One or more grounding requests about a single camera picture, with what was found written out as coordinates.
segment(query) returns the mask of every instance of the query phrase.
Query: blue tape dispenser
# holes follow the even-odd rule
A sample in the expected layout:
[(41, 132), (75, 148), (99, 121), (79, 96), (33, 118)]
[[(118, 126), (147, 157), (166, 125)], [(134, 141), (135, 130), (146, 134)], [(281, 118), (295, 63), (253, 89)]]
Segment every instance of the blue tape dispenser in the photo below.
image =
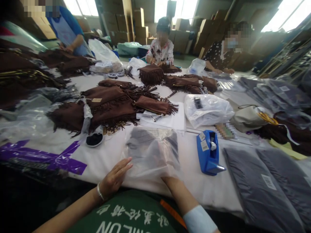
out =
[(214, 131), (205, 130), (200, 133), (197, 136), (197, 147), (201, 171), (204, 174), (215, 176), (226, 170), (219, 165), (218, 139)]

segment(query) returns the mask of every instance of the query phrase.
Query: black polka dot shirt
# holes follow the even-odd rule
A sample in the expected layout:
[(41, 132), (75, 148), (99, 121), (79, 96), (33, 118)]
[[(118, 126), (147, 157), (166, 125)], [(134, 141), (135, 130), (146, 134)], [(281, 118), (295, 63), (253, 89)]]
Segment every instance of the black polka dot shirt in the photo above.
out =
[(234, 54), (233, 50), (230, 50), (224, 54), (224, 59), (221, 59), (221, 49), (222, 49), (223, 42), (215, 42), (207, 51), (203, 60), (209, 61), (215, 69), (223, 70), (224, 68), (228, 67), (228, 63), (231, 61), (231, 58)]

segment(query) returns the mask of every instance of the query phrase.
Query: green shirt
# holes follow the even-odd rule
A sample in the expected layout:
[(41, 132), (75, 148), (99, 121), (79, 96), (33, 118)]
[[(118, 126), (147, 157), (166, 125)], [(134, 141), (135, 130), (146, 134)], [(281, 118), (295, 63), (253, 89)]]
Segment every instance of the green shirt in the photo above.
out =
[(156, 199), (137, 190), (120, 193), (94, 209), (67, 232), (187, 232)]

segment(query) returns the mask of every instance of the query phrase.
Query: purple tape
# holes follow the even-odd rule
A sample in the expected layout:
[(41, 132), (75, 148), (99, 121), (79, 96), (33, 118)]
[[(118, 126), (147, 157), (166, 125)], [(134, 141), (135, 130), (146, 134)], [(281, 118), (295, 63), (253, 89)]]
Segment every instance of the purple tape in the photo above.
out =
[(7, 161), (11, 158), (18, 158), (29, 162), (49, 163), (48, 169), (50, 170), (63, 169), (78, 175), (82, 175), (87, 166), (85, 163), (70, 158), (79, 147), (78, 141), (72, 143), (60, 155), (24, 147), (27, 142), (28, 140), (1, 146), (0, 160)]

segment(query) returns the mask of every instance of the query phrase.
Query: worker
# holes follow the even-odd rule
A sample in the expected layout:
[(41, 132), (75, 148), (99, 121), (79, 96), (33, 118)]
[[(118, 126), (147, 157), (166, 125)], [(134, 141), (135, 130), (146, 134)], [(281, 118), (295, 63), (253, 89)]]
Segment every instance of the worker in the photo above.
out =
[(171, 23), (167, 17), (159, 19), (156, 26), (157, 39), (151, 42), (150, 49), (146, 55), (146, 61), (149, 64), (174, 65), (173, 49), (174, 44), (168, 39), (171, 32)]
[(251, 32), (251, 25), (242, 21), (233, 25), (228, 31), (225, 39), (215, 42), (207, 51), (203, 60), (206, 61), (206, 70), (217, 74), (222, 72), (233, 74), (234, 69), (228, 68), (228, 64), (232, 59), (235, 49), (242, 49), (243, 43), (247, 42), (247, 38)]
[(133, 166), (129, 164), (131, 159), (118, 162), (96, 188), (34, 232), (220, 233), (207, 212), (177, 178), (162, 177), (176, 203), (138, 190), (116, 194), (126, 171)]
[(75, 17), (67, 8), (51, 5), (51, 3), (52, 1), (39, 0), (39, 4), (45, 6), (46, 18), (60, 40), (60, 48), (75, 56), (93, 57)]

